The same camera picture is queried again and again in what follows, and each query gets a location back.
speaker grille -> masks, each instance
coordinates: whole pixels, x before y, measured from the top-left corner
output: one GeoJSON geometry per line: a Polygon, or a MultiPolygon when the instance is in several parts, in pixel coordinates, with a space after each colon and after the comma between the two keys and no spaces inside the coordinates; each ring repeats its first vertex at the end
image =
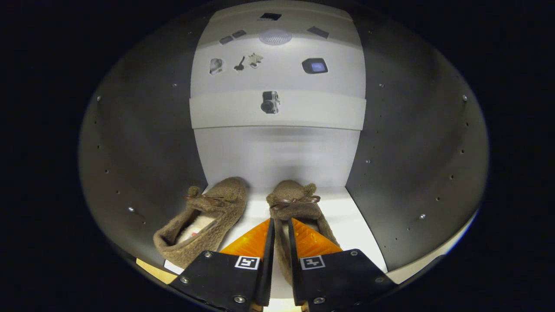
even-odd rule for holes
{"type": "Polygon", "coordinates": [[[271,46],[279,46],[291,41],[291,34],[282,29],[270,29],[259,36],[260,41],[271,46]]]}

gray circle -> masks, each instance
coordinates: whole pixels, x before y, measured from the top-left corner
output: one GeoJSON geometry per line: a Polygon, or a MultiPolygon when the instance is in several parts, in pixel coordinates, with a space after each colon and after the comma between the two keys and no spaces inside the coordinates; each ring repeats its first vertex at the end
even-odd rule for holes
{"type": "Polygon", "coordinates": [[[326,298],[324,298],[324,297],[318,297],[318,298],[314,299],[312,302],[313,302],[314,304],[322,304],[322,303],[326,302],[326,298]]]}
{"type": "Polygon", "coordinates": [[[269,29],[260,34],[258,38],[270,46],[279,46],[291,41],[292,35],[283,29],[269,29]]]}
{"type": "Polygon", "coordinates": [[[237,303],[245,303],[246,299],[243,296],[235,296],[235,297],[233,297],[233,301],[235,301],[237,303]]]}

slipper insole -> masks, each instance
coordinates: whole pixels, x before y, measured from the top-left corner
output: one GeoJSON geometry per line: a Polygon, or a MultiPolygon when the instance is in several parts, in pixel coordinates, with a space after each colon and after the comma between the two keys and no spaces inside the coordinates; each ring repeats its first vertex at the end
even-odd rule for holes
{"type": "Polygon", "coordinates": [[[195,237],[198,232],[210,225],[210,223],[212,223],[212,221],[214,221],[218,217],[218,215],[218,213],[205,212],[199,214],[198,217],[196,217],[188,227],[184,228],[181,233],[178,234],[175,244],[177,245],[183,241],[195,237]]]}

brown ribbon bow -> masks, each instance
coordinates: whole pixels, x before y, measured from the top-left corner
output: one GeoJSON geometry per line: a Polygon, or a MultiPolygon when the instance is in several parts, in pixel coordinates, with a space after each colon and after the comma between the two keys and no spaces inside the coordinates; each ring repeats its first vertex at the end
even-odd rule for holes
{"type": "Polygon", "coordinates": [[[320,201],[319,196],[303,197],[301,199],[294,198],[293,200],[279,199],[272,206],[270,206],[270,209],[279,210],[279,209],[283,209],[283,208],[291,207],[291,206],[300,206],[300,205],[304,205],[304,204],[316,204],[319,201],[320,201]]]}
{"type": "Polygon", "coordinates": [[[204,198],[208,202],[210,202],[210,204],[212,204],[214,206],[221,207],[221,206],[224,205],[224,197],[223,196],[206,196],[204,194],[199,194],[198,196],[185,196],[186,200],[191,200],[191,199],[196,199],[196,198],[204,198]]]}

puzzle piece sticker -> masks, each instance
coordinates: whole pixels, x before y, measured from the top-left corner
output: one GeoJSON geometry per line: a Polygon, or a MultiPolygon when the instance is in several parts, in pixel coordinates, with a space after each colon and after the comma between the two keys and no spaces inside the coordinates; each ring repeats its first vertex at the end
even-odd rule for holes
{"type": "Polygon", "coordinates": [[[258,64],[261,63],[263,57],[260,55],[256,55],[255,53],[253,53],[252,55],[249,56],[249,65],[252,68],[257,68],[258,64]]]}

